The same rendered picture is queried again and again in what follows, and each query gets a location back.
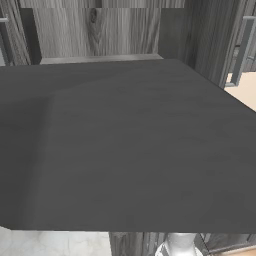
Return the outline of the grey wood base cabinet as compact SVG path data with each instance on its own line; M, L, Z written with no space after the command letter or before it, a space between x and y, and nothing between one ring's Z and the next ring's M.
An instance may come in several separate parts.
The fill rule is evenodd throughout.
M166 238L167 233L159 232L109 233L112 256L155 256ZM256 234L201 233L194 242L203 256L220 256L256 247Z

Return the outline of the grey wood cabinet door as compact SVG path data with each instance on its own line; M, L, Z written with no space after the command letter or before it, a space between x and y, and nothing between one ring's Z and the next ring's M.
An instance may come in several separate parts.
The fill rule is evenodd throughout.
M7 31L13 64L31 65L18 0L0 0L0 25Z
M255 13L256 0L186 0L181 60L224 88L244 16Z

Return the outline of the grey wood wall cabinet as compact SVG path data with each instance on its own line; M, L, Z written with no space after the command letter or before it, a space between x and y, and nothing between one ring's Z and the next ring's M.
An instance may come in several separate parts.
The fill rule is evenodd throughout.
M0 226L256 233L256 112L180 57L0 67Z

